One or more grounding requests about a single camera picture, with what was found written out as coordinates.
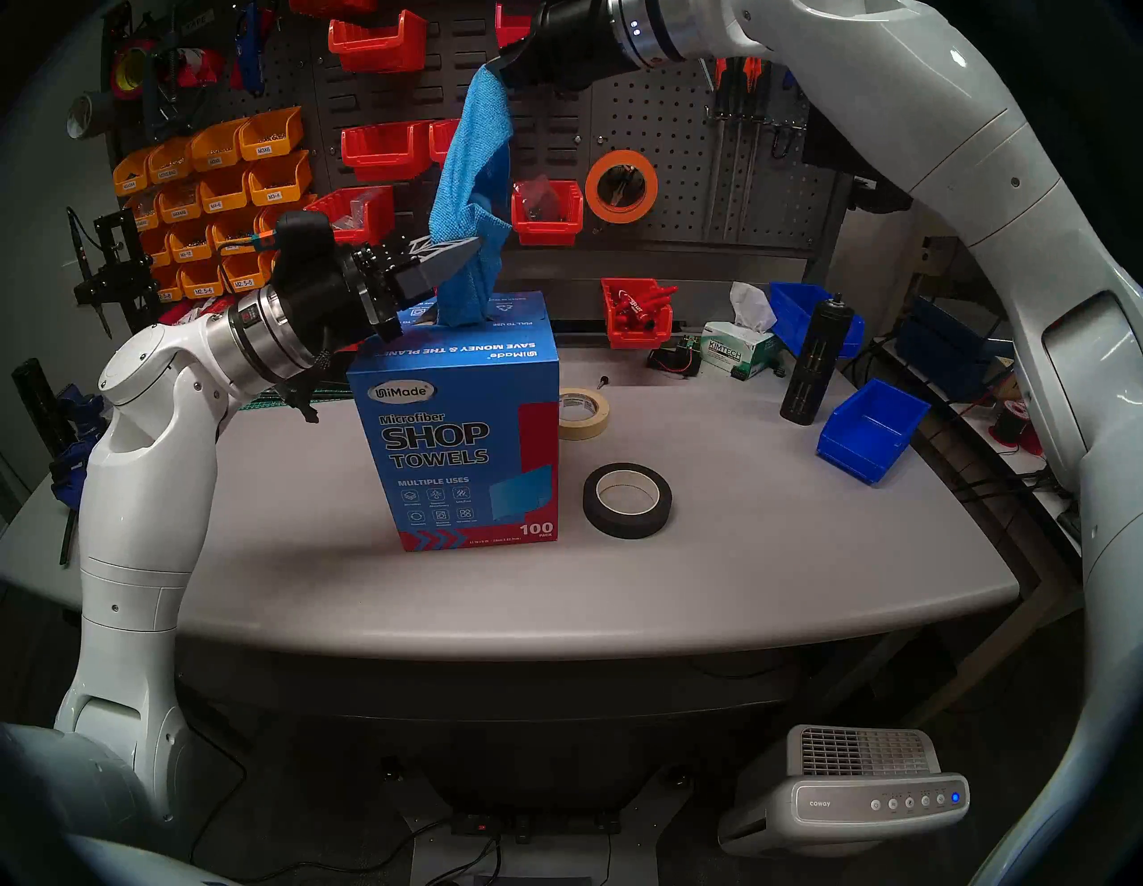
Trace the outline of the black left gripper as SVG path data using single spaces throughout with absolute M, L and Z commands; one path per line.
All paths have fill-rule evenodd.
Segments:
M 379 247 L 336 244 L 305 255 L 280 249 L 280 306 L 310 356 L 333 353 L 371 336 L 402 337 L 398 304 L 418 304 L 477 256 L 483 240 L 432 242 L 389 234 Z M 390 279 L 386 272 L 390 270 Z

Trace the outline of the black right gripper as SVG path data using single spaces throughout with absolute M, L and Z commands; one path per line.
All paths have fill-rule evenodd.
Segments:
M 529 35 L 501 48 L 483 67 L 507 89 L 582 91 L 641 65 L 628 43 L 618 1 L 545 1 Z

